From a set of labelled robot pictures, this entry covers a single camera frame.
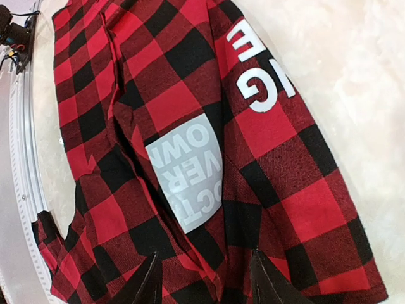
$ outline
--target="white fur surface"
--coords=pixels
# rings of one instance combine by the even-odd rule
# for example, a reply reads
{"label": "white fur surface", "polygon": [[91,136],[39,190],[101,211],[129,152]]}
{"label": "white fur surface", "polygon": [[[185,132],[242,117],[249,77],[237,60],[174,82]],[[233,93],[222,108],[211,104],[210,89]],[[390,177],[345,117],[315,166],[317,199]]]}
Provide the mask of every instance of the white fur surface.
{"label": "white fur surface", "polygon": [[[386,283],[405,303],[405,1],[235,0],[284,67],[342,170]],[[34,58],[42,181],[66,234],[74,183],[59,143],[51,15],[44,0]]]}

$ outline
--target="printed label patch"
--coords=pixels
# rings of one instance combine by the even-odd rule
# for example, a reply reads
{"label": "printed label patch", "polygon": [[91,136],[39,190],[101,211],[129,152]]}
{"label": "printed label patch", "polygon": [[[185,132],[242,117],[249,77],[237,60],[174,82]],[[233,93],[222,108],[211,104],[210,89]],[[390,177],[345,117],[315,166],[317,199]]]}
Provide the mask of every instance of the printed label patch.
{"label": "printed label patch", "polygon": [[146,146],[162,190],[185,233],[221,207],[222,155],[205,114]]}

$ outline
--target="black device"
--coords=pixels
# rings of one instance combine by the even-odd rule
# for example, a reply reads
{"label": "black device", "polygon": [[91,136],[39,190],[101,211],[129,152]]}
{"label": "black device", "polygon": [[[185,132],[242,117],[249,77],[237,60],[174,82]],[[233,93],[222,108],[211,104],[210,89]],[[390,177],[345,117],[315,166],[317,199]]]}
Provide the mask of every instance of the black device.
{"label": "black device", "polygon": [[3,58],[11,58],[16,64],[16,73],[19,74],[25,69],[32,58],[34,50],[35,26],[39,12],[17,15],[29,16],[25,26],[15,24],[12,21],[13,14],[4,5],[0,5],[0,44],[9,46],[12,49],[12,56],[6,55]]}

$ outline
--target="red and black checkered pattern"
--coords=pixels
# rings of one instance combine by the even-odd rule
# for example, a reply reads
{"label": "red and black checkered pattern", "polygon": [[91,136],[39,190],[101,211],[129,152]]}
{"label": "red and black checkered pattern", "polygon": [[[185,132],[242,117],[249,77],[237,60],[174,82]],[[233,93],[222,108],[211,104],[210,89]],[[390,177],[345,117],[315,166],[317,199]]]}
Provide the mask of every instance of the red and black checkered pattern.
{"label": "red and black checkered pattern", "polygon": [[[155,251],[163,303],[252,303],[260,249],[315,304],[387,297],[342,176],[298,93],[288,97],[264,49],[240,61],[229,0],[71,0],[55,14],[55,82],[77,182],[65,240],[49,213],[34,224],[68,303],[106,303]],[[275,82],[264,113],[237,86],[249,69]],[[205,114],[223,153],[222,208],[184,234],[146,146]]]}

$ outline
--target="buffalo check fabric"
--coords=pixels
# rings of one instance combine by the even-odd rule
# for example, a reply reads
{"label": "buffalo check fabric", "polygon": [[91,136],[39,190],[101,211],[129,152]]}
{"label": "buffalo check fabric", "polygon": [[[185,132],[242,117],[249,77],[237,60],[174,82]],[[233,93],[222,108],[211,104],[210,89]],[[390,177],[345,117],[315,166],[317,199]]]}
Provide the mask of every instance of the buffalo check fabric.
{"label": "buffalo check fabric", "polygon": [[[33,223],[52,294],[107,303],[158,252],[163,303],[253,303],[259,249],[315,304],[386,299],[321,132],[234,3],[70,0],[53,22],[77,185],[66,239],[48,212]],[[168,189],[188,203],[174,205]],[[192,229],[185,214],[198,219]]]}

